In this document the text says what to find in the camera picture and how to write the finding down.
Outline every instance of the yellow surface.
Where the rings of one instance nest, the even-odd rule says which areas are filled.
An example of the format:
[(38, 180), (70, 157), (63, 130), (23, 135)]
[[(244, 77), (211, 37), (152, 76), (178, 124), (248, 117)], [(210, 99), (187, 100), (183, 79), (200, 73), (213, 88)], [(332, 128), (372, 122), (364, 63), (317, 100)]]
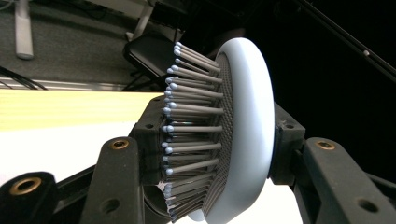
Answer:
[(0, 132), (138, 121), (162, 93), (0, 90)]

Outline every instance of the brass screw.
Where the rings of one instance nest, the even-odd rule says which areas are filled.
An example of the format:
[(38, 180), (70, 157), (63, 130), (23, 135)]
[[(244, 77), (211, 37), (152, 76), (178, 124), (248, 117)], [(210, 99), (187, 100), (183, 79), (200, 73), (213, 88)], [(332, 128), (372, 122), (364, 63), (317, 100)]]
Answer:
[(116, 141), (112, 142), (110, 146), (114, 150), (124, 149), (129, 146), (129, 142), (127, 140), (123, 140), (123, 139), (116, 140)]
[(41, 178), (38, 177), (26, 177), (22, 180), (15, 182), (11, 189), (9, 189), (9, 193), (12, 195), (22, 195), (32, 192), (37, 189), (41, 184)]
[(325, 141), (317, 141), (317, 146), (320, 147), (321, 149), (325, 150), (333, 150), (335, 149), (335, 145), (332, 143), (328, 143)]

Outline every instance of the chair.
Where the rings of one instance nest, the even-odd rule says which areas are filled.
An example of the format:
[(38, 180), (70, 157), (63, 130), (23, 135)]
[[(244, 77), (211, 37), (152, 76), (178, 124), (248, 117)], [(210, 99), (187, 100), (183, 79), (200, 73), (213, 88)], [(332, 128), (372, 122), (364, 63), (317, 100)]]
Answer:
[[(210, 50), (206, 56), (214, 59), (219, 47), (227, 40), (245, 35), (244, 28), (233, 29), (214, 37), (209, 44)], [(127, 43), (123, 49), (124, 58), (137, 68), (139, 76), (129, 83), (124, 91), (137, 91), (157, 84), (161, 91), (166, 88), (165, 79), (171, 75), (166, 70), (175, 63), (175, 43), (158, 32), (149, 32)], [(146, 76), (149, 81), (135, 85), (137, 80)]]

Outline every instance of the gray bristle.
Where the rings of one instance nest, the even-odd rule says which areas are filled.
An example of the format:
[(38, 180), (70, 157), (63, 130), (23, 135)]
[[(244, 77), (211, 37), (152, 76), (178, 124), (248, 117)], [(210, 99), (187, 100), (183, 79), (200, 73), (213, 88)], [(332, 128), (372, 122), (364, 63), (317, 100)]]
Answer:
[[(177, 77), (166, 79), (168, 88), (164, 93), (163, 113), (167, 121), (162, 126), (163, 141), (160, 143), (163, 147), (163, 195), (172, 222), (197, 209), (207, 212), (222, 192), (221, 189), (211, 193), (212, 198), (207, 199), (214, 181), (217, 182), (215, 189), (225, 184), (223, 170), (229, 163), (233, 127), (232, 122), (224, 123), (224, 127), (221, 125), (223, 116), (229, 120), (233, 114), (230, 91), (224, 94), (222, 88), (224, 81), (228, 89), (231, 86), (226, 57), (223, 57), (226, 63), (218, 63), (179, 44), (175, 46), (175, 54), (183, 61), (176, 59), (178, 65), (168, 69), (169, 74)], [(223, 132), (229, 139), (222, 137)], [(222, 173), (220, 177), (217, 176), (218, 168)]]

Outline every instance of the gray carpet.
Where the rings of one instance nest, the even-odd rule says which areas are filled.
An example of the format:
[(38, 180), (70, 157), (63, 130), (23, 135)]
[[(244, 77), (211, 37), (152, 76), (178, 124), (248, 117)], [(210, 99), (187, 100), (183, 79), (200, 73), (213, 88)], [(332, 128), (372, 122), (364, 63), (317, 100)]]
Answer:
[[(136, 21), (108, 11), (100, 20), (67, 2), (30, 2), (34, 55), (15, 54), (14, 5), (0, 11), (0, 65), (31, 79), (127, 84), (134, 68), (122, 56)], [(103, 11), (91, 11), (100, 16)]]

